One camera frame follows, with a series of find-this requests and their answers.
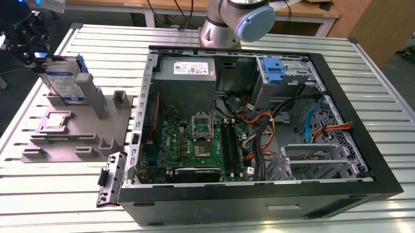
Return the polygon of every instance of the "metal bracket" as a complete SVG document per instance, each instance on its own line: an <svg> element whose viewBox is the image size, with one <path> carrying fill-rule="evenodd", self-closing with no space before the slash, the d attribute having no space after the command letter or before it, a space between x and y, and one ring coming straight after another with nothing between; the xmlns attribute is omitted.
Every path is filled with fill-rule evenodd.
<svg viewBox="0 0 415 233"><path fill-rule="evenodd" d="M96 207L118 206L117 195L121 188L126 154L113 153L108 156L106 166L98 174L97 185L101 186L97 194Z"/></svg>

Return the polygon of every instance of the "floor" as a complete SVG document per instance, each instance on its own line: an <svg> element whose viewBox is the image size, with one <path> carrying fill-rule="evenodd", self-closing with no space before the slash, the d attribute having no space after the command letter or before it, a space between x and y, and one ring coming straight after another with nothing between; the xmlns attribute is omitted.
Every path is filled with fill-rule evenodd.
<svg viewBox="0 0 415 233"><path fill-rule="evenodd" d="M50 53L54 52L58 44L66 34L72 23L118 25L118 26L145 26L144 16L141 14L129 13L108 13L89 11L66 11L58 19L52 19L52 15L45 11L48 28L52 40L49 41ZM182 24L181 16L174 18L164 18L158 15L162 24ZM197 29L202 26L202 17L193 17L189 29ZM6 81L9 88L6 91L0 91L0 135L4 132L9 121L16 114L16 111L24 101L24 98L37 80L37 76L14 61L5 52L0 52L0 74L10 70L16 70L4 74L1 77ZM390 83L397 89L400 95L415 109L415 62L402 60L396 54L386 65L382 67L382 72Z"/></svg>

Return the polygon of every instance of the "wooden table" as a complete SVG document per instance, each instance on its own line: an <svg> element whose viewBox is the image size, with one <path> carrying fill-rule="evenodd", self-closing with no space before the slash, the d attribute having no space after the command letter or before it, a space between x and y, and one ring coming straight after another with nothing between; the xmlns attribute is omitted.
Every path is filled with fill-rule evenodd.
<svg viewBox="0 0 415 233"><path fill-rule="evenodd" d="M180 15L173 0L149 0L157 14ZM182 13L189 15L190 0L177 0ZM208 0L193 1L193 15L206 16ZM146 0L66 0L66 9L142 13L146 27L156 27L153 13ZM318 23L320 27L314 36L325 37L332 24L341 14L330 7L329 11L321 10L317 3L302 1L290 6L290 21ZM288 8L276 12L276 21L286 21Z"/></svg>

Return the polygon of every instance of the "motherboard chip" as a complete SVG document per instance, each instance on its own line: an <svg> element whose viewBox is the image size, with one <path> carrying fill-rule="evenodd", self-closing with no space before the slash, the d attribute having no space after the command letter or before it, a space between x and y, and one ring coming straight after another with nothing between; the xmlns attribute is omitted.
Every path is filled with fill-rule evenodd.
<svg viewBox="0 0 415 233"><path fill-rule="evenodd" d="M210 148L208 141L194 142L194 157L210 157Z"/></svg>

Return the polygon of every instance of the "aluminum extrusion table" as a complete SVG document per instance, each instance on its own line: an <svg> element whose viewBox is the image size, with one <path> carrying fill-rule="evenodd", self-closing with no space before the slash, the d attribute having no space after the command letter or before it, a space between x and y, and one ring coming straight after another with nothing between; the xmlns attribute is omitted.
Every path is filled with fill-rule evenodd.
<svg viewBox="0 0 415 233"><path fill-rule="evenodd" d="M69 29L56 54L84 56L93 82L104 94L122 89L129 95L138 95L148 45L198 44L197 31L192 30L77 26ZM20 162L21 151L48 105L46 88L38 80L0 139L0 232L412 232L415 114L358 44L337 38L266 35L257 42L244 43L242 48L322 54L404 193L329 219L141 228L121 207L94 207L96 180L104 162Z"/></svg>

